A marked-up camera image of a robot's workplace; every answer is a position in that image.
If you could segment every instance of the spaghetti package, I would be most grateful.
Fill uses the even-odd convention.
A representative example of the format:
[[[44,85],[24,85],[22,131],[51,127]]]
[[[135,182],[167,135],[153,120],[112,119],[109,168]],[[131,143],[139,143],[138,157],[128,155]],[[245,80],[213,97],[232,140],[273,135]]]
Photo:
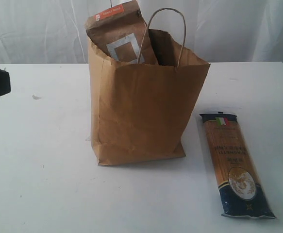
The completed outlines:
[[[267,203],[236,115],[201,116],[223,205],[222,215],[276,218]]]

